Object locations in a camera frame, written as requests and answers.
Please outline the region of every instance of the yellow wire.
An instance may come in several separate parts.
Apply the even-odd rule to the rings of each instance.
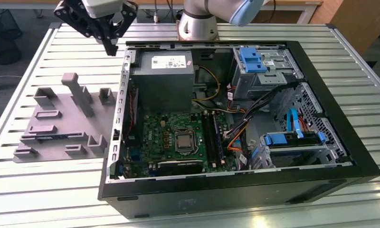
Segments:
[[[219,82],[215,74],[210,71],[210,69],[207,69],[204,66],[199,66],[199,68],[203,68],[211,74],[211,76],[215,78],[215,81],[216,81],[216,92],[215,92],[215,95],[212,95],[211,97],[207,97],[207,98],[194,99],[194,101],[207,101],[207,100],[215,98],[218,96],[218,94],[220,93],[220,82]]]

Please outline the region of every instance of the motherboard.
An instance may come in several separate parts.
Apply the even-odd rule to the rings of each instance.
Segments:
[[[164,176],[164,170],[168,175],[188,174],[192,169],[234,171],[234,153],[222,142],[227,130],[223,112],[146,115],[143,146],[130,148],[131,177]]]

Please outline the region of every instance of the metal table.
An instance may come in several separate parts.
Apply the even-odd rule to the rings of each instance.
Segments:
[[[380,79],[336,29],[323,25],[219,25],[222,40],[298,40],[316,66],[356,132],[380,166]],[[172,24],[135,24],[119,40],[118,57],[63,25],[52,27],[0,118],[0,225],[42,228],[130,227],[378,227],[380,177],[311,204],[276,206],[128,221],[98,201],[102,159],[16,164],[14,150],[28,124],[39,87],[67,92],[62,74],[78,72],[90,91],[118,90],[124,42],[175,40]]]

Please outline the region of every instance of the power supply label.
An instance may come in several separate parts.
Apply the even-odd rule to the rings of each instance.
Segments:
[[[154,56],[152,69],[186,68],[186,56]]]

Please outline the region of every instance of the ram slot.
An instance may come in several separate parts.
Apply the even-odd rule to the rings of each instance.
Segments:
[[[216,143],[215,146],[216,146],[216,152],[218,152],[218,156],[219,156],[219,164],[224,165],[226,156],[224,156],[224,150],[223,150],[223,141],[222,141],[220,129],[218,126],[215,113],[211,116],[212,116],[214,125],[215,125],[215,143]]]
[[[211,119],[211,114],[204,113],[202,116],[202,125],[203,125],[203,133],[204,133],[204,144],[206,144],[206,151],[207,151],[207,159],[208,159],[208,166],[215,168],[219,164],[219,156],[216,153],[216,144],[215,144],[215,129],[214,129],[214,122]]]

